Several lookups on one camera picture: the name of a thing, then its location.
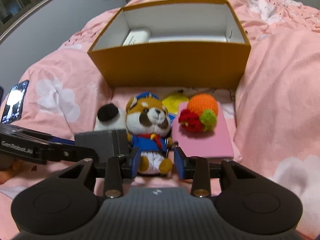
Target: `red knitted flower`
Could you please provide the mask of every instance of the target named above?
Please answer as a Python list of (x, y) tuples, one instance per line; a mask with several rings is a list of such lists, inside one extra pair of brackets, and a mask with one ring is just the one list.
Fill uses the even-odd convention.
[(189, 132), (202, 132), (203, 125), (199, 116), (191, 112), (189, 109), (183, 109), (180, 113), (179, 123)]

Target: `bed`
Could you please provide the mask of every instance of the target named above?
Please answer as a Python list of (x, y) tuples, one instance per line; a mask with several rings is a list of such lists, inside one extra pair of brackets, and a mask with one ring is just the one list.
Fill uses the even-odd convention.
[[(153, 0), (132, 0), (137, 4)], [(221, 102), (236, 161), (287, 187), (299, 196), (304, 212), (297, 230), (305, 239), (320, 234), (320, 13), (293, 0), (228, 0), (250, 39), (246, 71), (234, 92), (206, 90)], [(93, 130), (100, 106), (123, 108), (146, 88), (115, 88), (105, 82), (87, 50), (118, 9), (90, 20), (59, 49), (30, 66), (21, 81), (30, 80), (22, 119), (15, 125), (73, 139)], [(148, 88), (165, 96), (181, 88)], [(185, 89), (190, 95), (198, 90)], [(46, 166), (24, 164), (21, 174), (0, 185), (0, 239), (18, 233), (10, 215), (12, 198), (67, 162)], [(170, 179), (137, 178), (134, 186), (190, 187), (176, 175)], [(102, 194), (101, 181), (95, 188)], [(212, 179), (212, 194), (219, 193)]]

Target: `open box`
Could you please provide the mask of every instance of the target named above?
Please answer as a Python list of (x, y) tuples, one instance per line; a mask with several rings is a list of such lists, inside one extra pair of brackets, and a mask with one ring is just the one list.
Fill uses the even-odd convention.
[[(140, 28), (149, 42), (123, 46)], [(227, 0), (161, 0), (121, 8), (88, 54), (112, 87), (235, 89), (250, 49)]]

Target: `green knitted ball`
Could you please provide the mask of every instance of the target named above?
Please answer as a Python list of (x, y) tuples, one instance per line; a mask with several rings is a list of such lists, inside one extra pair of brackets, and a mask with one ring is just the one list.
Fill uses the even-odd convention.
[(202, 115), (200, 116), (200, 122), (204, 126), (203, 128), (204, 132), (213, 131), (213, 129), (217, 125), (217, 116), (210, 109), (206, 109), (203, 111)]

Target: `yellow plush toy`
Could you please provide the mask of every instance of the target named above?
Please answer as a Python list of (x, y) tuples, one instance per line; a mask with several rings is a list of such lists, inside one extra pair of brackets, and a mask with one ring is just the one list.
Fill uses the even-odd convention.
[(167, 157), (172, 139), (166, 137), (171, 128), (167, 108), (149, 92), (131, 98), (126, 106), (128, 141), (140, 147), (141, 174), (168, 174), (172, 162)]
[(162, 100), (162, 104), (167, 107), (168, 112), (174, 115), (178, 114), (179, 105), (182, 102), (189, 102), (189, 98), (182, 93), (174, 93)]

